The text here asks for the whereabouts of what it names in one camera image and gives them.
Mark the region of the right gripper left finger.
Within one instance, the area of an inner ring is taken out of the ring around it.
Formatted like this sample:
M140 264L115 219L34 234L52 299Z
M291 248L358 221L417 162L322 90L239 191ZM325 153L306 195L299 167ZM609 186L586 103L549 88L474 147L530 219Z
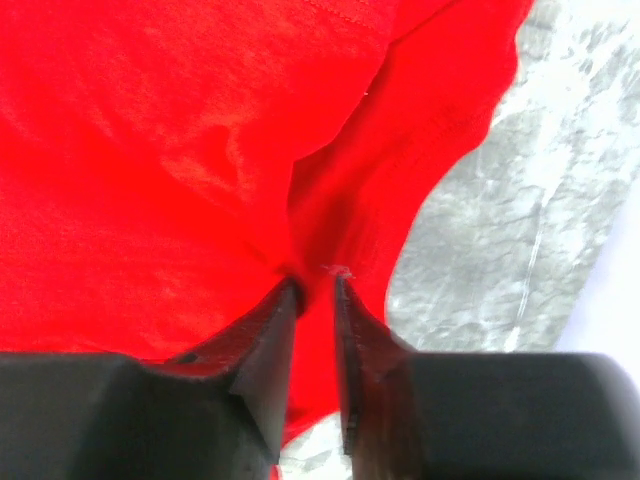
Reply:
M5 479L266 479L279 460L295 282L163 363L120 354L1 357Z

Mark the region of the red t shirt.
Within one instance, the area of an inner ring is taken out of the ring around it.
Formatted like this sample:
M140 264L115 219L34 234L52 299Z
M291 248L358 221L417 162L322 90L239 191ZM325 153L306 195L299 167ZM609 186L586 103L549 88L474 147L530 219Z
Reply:
M383 314L421 203L514 79L530 9L3 2L1 357L163 363L291 280L287 446L339 406L337 279Z

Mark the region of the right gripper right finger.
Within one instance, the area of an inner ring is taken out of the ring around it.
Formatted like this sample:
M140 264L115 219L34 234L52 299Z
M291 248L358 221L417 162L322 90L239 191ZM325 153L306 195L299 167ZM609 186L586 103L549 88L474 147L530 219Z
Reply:
M356 479L635 479L639 396L591 353L421 352L335 284L343 445Z

